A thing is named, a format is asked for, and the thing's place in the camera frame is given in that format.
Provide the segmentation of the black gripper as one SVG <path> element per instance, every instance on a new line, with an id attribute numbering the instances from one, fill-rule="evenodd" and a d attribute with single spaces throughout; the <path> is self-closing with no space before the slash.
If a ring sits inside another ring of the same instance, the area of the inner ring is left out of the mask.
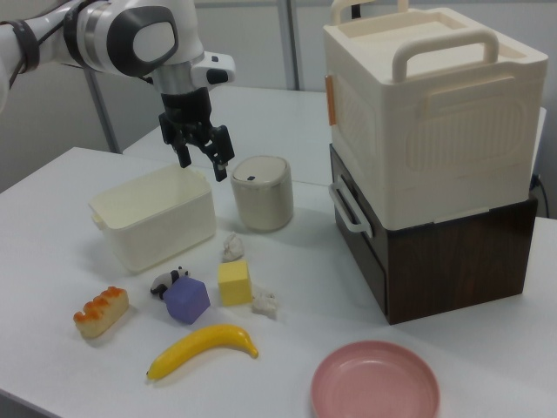
<path id="1" fill-rule="evenodd" d="M 207 87 L 184 94 L 162 94 L 164 112 L 158 117 L 163 141 L 172 147 L 182 168 L 191 164 L 187 144 L 202 147 L 205 156 L 212 162 L 217 181 L 227 177 L 228 162 L 235 157 L 230 134 L 226 126 L 212 127 L 211 100 Z M 192 139 L 185 139 L 191 134 Z"/>

